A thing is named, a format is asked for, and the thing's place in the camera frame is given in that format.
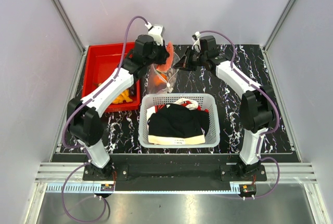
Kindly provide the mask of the clear zip top bag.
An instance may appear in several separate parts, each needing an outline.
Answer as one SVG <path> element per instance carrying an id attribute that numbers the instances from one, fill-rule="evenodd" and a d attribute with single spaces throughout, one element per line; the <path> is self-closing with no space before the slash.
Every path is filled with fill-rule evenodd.
<path id="1" fill-rule="evenodd" d="M 180 60 L 177 53 L 174 53 L 171 67 L 166 72 L 157 70 L 157 65 L 152 64 L 149 70 L 149 78 L 147 85 L 148 94 L 167 94 L 172 93 L 176 83 L 178 69 L 174 65 Z"/>

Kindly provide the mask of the yellow fake food pile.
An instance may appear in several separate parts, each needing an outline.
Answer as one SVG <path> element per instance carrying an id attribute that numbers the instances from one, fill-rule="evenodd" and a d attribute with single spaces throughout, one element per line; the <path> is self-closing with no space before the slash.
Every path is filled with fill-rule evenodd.
<path id="1" fill-rule="evenodd" d="M 123 104 L 123 103 L 131 103 L 133 100 L 130 97 L 129 89 L 123 91 L 116 99 L 113 100 L 112 104 Z"/>

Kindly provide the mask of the red watermelon slice toy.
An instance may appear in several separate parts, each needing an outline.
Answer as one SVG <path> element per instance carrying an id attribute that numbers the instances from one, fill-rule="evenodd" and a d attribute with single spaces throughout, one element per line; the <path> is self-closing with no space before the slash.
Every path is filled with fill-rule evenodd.
<path id="1" fill-rule="evenodd" d="M 174 59 L 174 48 L 172 42 L 169 42 L 166 46 L 166 51 L 169 54 L 169 57 L 166 59 L 166 63 L 162 65 L 157 65 L 156 70 L 158 72 L 167 72 L 169 69 L 171 69 L 171 66 L 173 64 Z"/>

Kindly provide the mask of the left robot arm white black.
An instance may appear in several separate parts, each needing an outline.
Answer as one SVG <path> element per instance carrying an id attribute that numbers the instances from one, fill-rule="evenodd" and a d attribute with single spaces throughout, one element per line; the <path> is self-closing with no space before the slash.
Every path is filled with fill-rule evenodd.
<path id="1" fill-rule="evenodd" d="M 150 65 L 164 65 L 169 55 L 164 39 L 140 35 L 133 49 L 122 55 L 109 78 L 89 95 L 69 101 L 64 132 L 76 138 L 100 180 L 107 180 L 112 175 L 111 158 L 102 141 L 104 127 L 101 117 L 122 92 L 146 74 Z"/>

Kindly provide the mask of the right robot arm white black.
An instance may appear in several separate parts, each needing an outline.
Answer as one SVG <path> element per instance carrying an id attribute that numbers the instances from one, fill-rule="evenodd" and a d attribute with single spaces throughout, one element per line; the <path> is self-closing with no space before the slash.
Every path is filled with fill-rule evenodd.
<path id="1" fill-rule="evenodd" d="M 264 137 L 278 128 L 279 114 L 272 100 L 272 88 L 251 80 L 234 65 L 235 49 L 232 57 L 222 55 L 214 33 L 209 30 L 196 32 L 192 36 L 193 45 L 187 48 L 175 68 L 195 71 L 197 67 L 205 67 L 240 97 L 239 119 L 244 128 L 244 141 L 232 173 L 246 181 L 260 170 Z"/>

